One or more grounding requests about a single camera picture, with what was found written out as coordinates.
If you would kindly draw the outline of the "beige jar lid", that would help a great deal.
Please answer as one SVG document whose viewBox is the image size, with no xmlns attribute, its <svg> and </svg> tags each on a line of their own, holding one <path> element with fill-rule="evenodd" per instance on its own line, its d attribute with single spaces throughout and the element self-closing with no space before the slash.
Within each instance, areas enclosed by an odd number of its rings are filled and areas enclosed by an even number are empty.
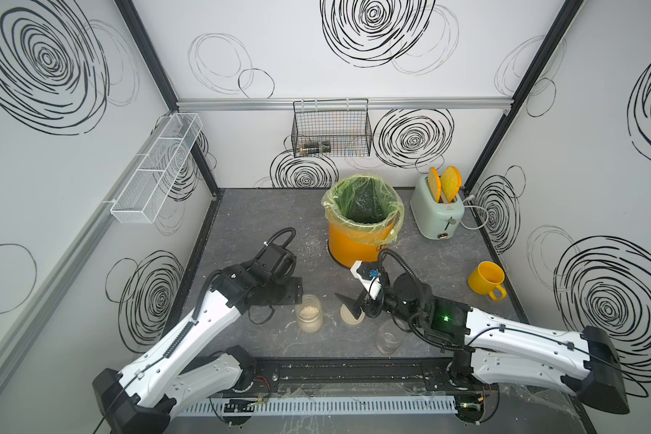
<svg viewBox="0 0 651 434">
<path fill-rule="evenodd" d="M 358 327 L 366 318 L 363 311 L 359 310 L 358 314 L 354 315 L 345 305 L 341 305 L 340 316 L 343 322 L 349 327 Z"/>
</svg>

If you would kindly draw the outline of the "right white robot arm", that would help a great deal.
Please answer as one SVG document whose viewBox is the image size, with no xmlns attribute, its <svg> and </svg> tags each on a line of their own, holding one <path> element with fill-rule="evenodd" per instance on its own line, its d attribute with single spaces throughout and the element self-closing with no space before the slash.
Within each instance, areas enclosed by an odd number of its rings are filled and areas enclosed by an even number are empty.
<svg viewBox="0 0 651 434">
<path fill-rule="evenodd" d="M 601 412 L 630 411 L 618 351 L 598 327 L 573 332 L 515 322 L 437 297 L 408 273 L 394 281 L 375 269 L 354 276 L 363 287 L 358 297 L 338 295 L 352 315 L 386 313 L 428 345 L 451 352 L 448 375 L 460 388 L 522 384 L 567 393 Z"/>
</svg>

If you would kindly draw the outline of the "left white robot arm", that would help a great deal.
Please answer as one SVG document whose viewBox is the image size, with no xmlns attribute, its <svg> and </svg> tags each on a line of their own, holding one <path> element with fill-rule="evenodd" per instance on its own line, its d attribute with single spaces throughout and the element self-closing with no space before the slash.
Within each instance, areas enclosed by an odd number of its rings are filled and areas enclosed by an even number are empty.
<svg viewBox="0 0 651 434">
<path fill-rule="evenodd" d="M 119 371 L 93 381 L 102 423 L 113 433 L 162 433 L 186 408 L 218 392 L 248 390 L 256 360 L 238 345 L 195 359 L 254 306 L 297 305 L 303 292 L 296 256 L 267 242 L 252 259 L 213 271 L 193 310 L 158 343 Z"/>
</svg>

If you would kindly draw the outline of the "beige lidded oatmeal jar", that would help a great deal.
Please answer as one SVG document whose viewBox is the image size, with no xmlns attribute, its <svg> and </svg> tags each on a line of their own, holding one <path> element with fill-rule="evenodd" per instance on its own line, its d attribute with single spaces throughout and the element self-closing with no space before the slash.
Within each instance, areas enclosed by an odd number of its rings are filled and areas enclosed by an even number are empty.
<svg viewBox="0 0 651 434">
<path fill-rule="evenodd" d="M 320 299 L 314 295 L 303 295 L 297 305 L 296 316 L 299 328 L 308 334 L 315 334 L 323 325 L 323 309 Z"/>
</svg>

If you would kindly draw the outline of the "clear jar with oatmeal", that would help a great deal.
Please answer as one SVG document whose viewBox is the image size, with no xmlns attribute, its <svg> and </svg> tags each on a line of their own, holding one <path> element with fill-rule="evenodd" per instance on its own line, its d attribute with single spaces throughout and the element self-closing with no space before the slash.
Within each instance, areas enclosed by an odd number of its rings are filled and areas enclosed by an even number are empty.
<svg viewBox="0 0 651 434">
<path fill-rule="evenodd" d="M 401 347 L 405 337 L 406 333 L 392 319 L 389 319 L 378 329 L 375 340 L 376 348 L 383 356 L 391 356 Z"/>
</svg>

